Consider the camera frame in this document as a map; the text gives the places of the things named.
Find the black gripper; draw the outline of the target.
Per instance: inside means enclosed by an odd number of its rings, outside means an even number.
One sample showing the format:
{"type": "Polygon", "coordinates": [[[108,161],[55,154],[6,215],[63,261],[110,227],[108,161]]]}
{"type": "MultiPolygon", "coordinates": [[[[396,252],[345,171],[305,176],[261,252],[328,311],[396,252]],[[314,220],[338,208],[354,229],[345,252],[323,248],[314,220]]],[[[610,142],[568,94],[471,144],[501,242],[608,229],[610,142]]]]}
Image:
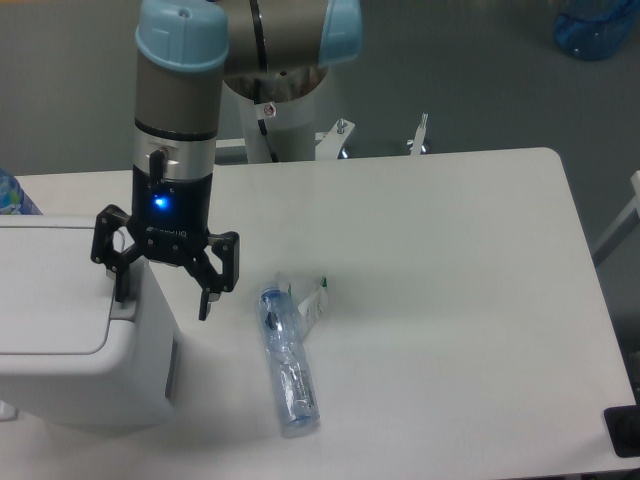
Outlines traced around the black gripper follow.
{"type": "Polygon", "coordinates": [[[208,230],[213,176],[195,181],[162,180],[158,184],[133,169],[132,214],[108,205],[96,216],[91,260],[115,275],[115,300],[123,303],[131,286],[130,267],[140,257],[184,267],[201,289],[198,319],[222,293],[232,292],[240,273],[240,235],[208,230]],[[115,234],[126,231],[133,243],[114,247],[115,234]]]}

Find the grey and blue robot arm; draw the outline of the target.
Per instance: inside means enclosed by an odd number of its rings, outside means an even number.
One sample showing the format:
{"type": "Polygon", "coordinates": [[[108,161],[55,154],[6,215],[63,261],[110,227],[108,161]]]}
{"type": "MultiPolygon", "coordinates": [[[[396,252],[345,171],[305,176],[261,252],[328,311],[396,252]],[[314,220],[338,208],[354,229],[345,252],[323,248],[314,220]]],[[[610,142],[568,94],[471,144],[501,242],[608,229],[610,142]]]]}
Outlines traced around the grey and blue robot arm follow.
{"type": "Polygon", "coordinates": [[[145,1],[135,31],[132,208],[105,207],[91,258],[130,291],[139,258],[184,268],[201,290],[199,317],[234,289],[240,238],[209,230],[223,84],[355,59],[357,1],[145,1]]]}

